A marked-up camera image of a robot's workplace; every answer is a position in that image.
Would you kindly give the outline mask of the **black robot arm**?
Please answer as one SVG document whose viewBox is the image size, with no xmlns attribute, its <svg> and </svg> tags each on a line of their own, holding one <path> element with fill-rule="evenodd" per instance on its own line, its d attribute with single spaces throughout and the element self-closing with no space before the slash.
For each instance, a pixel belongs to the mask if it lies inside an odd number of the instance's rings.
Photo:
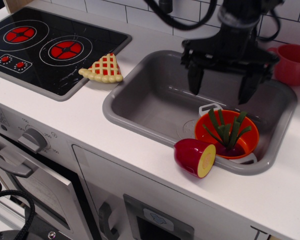
<svg viewBox="0 0 300 240">
<path fill-rule="evenodd" d="M 219 32 L 209 38 L 184 40 L 182 64 L 188 69 L 189 90 L 197 95 L 205 70 L 242 75 L 238 103 L 247 103 L 259 85 L 271 79 L 279 57 L 258 47 L 256 27 L 282 0 L 225 0 L 219 8 Z"/>
</svg>

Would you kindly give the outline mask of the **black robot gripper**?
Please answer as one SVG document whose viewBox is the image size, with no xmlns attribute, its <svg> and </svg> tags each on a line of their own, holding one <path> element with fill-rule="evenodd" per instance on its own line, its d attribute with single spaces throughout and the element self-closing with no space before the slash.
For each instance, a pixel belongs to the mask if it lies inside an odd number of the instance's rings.
<svg viewBox="0 0 300 240">
<path fill-rule="evenodd" d="M 279 57 L 258 47 L 256 27 L 234 28 L 222 24 L 219 32 L 208 38 L 189 39 L 182 42 L 184 51 L 181 63 L 188 69 L 189 90 L 200 91 L 204 69 L 244 72 L 260 67 L 270 71 Z M 248 71 L 242 78 L 238 104 L 246 104 L 263 82 L 263 73 Z"/>
</svg>

